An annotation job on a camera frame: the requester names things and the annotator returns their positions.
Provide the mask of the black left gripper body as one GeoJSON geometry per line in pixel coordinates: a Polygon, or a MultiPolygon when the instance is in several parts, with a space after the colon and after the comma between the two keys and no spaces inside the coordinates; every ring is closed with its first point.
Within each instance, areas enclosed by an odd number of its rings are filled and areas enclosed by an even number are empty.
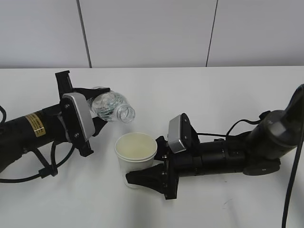
{"type": "Polygon", "coordinates": [[[80,125],[76,120],[76,112],[72,107],[72,102],[63,98],[65,93],[73,93],[73,87],[69,78],[69,71],[63,71],[55,73],[59,98],[62,121],[66,130],[66,136],[69,142],[71,142],[80,152],[80,155],[87,157],[93,153],[89,140],[84,141],[80,125]]]}

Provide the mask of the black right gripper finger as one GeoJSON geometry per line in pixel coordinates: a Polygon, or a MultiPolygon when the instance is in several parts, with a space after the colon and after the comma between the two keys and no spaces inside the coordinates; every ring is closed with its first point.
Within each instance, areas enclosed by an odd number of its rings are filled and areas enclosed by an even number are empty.
{"type": "Polygon", "coordinates": [[[144,170],[131,171],[125,177],[129,184],[147,187],[166,195],[164,164],[158,164],[144,170]]]}
{"type": "Polygon", "coordinates": [[[164,136],[160,136],[156,139],[157,152],[154,157],[157,161],[163,161],[164,155],[166,155],[166,140],[164,136]]]}

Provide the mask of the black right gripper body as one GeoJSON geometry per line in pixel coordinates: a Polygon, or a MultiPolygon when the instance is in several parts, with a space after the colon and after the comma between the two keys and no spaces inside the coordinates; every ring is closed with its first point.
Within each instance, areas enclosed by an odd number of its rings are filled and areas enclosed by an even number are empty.
{"type": "Polygon", "coordinates": [[[163,164],[166,171],[165,187],[166,195],[164,196],[166,200],[174,200],[177,198],[179,176],[174,168],[174,154],[168,146],[166,141],[166,155],[163,158],[163,164]]]}

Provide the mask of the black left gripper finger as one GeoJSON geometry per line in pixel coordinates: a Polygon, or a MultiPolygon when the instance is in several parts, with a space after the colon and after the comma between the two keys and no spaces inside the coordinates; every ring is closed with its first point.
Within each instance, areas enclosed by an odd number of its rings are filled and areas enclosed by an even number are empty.
{"type": "Polygon", "coordinates": [[[96,137],[101,132],[102,128],[107,124],[107,121],[99,117],[94,117],[92,120],[95,127],[95,133],[93,134],[93,137],[96,137]]]}
{"type": "Polygon", "coordinates": [[[97,96],[110,92],[109,87],[98,87],[98,88],[73,88],[73,92],[82,94],[86,100],[96,98],[97,96]]]}

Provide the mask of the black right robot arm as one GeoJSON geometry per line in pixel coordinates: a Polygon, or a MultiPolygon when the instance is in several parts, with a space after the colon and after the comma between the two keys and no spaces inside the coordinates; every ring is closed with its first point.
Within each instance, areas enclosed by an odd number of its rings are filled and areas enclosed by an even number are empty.
{"type": "Polygon", "coordinates": [[[304,87],[299,86],[284,110],[263,112],[252,131],[226,133],[201,142],[186,114],[171,119],[167,138],[157,138],[159,164],[128,171],[126,181],[177,198],[180,177],[242,173],[266,175],[280,169],[280,159],[304,141],[304,87]]]}

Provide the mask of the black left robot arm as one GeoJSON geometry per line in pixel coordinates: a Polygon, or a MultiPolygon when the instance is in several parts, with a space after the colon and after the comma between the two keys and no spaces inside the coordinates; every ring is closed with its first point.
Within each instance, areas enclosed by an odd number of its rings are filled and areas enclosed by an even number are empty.
{"type": "Polygon", "coordinates": [[[72,86],[69,71],[55,74],[59,104],[31,114],[0,123],[0,170],[33,152],[43,165],[38,174],[23,179],[3,179],[2,183],[21,183],[36,178],[56,176],[73,151],[82,157],[91,155],[89,139],[97,136],[107,121],[92,117],[88,100],[110,91],[108,87],[96,89],[72,86]]]}

